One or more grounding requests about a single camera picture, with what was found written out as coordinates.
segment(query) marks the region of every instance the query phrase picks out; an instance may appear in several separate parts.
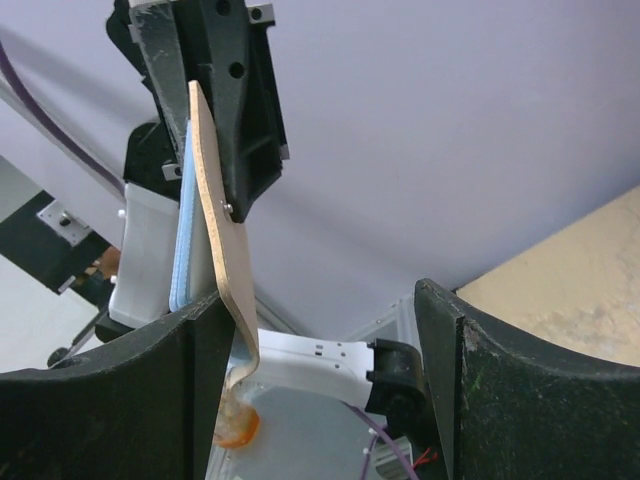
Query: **white ceiling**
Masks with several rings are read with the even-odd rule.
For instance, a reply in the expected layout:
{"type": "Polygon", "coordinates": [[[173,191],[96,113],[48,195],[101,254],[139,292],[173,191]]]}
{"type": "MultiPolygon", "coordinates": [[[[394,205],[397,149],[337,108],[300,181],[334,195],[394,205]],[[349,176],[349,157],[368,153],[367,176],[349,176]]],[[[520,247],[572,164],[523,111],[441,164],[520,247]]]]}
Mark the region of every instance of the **white ceiling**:
{"type": "MultiPolygon", "coordinates": [[[[0,36],[121,169],[153,105],[106,37],[111,5],[11,2],[0,36]]],[[[249,217],[254,273],[319,336],[372,321],[421,277],[460,286],[640,183],[640,2],[274,5],[292,160],[249,217]]],[[[73,196],[64,157],[6,107],[0,121],[0,154],[73,196]]],[[[92,198],[68,202],[117,242],[117,200],[92,198]]]]}

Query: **white bracket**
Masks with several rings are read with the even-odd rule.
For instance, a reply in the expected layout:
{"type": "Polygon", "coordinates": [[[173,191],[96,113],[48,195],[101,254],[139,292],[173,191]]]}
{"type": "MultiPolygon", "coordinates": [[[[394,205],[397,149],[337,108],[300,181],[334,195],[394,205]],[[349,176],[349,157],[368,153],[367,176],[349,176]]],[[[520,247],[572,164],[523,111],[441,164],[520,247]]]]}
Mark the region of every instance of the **white bracket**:
{"type": "Polygon", "coordinates": [[[260,365],[248,380],[326,395],[364,408],[373,384],[365,342],[329,342],[260,329],[260,365]]]}
{"type": "Polygon", "coordinates": [[[86,223],[67,212],[58,201],[51,202],[38,212],[38,218],[72,247],[91,233],[91,228],[86,223]]]}
{"type": "Polygon", "coordinates": [[[178,230],[178,202],[128,183],[122,254],[109,316],[143,327],[169,311],[169,290],[178,230]]]}

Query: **small bolt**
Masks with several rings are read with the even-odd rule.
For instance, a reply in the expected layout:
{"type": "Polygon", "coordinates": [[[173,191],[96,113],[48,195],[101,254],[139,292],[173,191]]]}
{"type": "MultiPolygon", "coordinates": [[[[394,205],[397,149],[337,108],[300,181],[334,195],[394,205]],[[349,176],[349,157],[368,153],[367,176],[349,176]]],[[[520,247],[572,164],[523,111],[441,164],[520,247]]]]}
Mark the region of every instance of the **small bolt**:
{"type": "Polygon", "coordinates": [[[69,218],[69,214],[67,212],[62,212],[60,215],[60,220],[58,221],[61,227],[66,227],[71,225],[71,218],[69,218]]]}

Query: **red wire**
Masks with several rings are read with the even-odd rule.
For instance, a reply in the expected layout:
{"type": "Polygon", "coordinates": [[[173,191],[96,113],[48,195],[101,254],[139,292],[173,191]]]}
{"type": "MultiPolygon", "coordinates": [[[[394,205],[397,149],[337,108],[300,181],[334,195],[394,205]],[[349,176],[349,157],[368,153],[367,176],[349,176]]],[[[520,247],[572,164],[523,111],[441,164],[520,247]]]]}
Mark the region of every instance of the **red wire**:
{"type": "Polygon", "coordinates": [[[418,459],[413,463],[413,468],[415,469],[418,465],[425,465],[438,459],[438,452],[435,452],[431,457],[427,457],[430,452],[431,447],[427,448],[425,452],[418,457],[418,459]]]}

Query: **thin wooden plank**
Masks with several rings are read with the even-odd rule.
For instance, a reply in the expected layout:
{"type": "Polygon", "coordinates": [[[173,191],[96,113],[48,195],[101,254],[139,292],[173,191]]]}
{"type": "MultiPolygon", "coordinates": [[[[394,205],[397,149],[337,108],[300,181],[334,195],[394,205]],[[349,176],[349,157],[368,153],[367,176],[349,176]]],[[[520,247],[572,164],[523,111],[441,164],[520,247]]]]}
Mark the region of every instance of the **thin wooden plank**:
{"type": "Polygon", "coordinates": [[[235,367],[227,388],[253,373],[260,362],[258,317],[249,242],[244,224],[234,223],[225,213],[227,203],[222,184],[216,127],[198,82],[189,82],[193,153],[200,200],[211,242],[213,266],[220,297],[236,322],[250,360],[235,367]]]}

